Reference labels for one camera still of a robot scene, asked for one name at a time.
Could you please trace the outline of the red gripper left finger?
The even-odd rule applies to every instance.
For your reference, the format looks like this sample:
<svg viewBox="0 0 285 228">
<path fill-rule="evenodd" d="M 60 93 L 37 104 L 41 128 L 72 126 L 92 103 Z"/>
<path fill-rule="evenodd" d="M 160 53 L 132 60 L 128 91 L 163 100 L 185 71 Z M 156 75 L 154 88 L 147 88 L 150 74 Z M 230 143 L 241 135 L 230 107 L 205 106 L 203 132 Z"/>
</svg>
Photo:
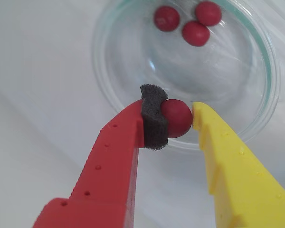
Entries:
<svg viewBox="0 0 285 228">
<path fill-rule="evenodd" d="M 101 129 L 70 197 L 52 199 L 34 227 L 133 227 L 139 149 L 160 150 L 168 143 L 161 113 L 166 92 L 150 84 L 140 90 L 141 99 Z"/>
</svg>

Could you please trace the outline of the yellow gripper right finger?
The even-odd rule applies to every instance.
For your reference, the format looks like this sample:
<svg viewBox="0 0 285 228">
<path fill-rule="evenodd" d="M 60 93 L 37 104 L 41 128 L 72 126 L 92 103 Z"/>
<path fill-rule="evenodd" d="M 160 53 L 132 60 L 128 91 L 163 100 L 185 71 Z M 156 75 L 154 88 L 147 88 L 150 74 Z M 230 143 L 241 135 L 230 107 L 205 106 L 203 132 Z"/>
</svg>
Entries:
<svg viewBox="0 0 285 228">
<path fill-rule="evenodd" d="M 285 228 L 285 189 L 207 104 L 194 102 L 218 228 Z"/>
</svg>

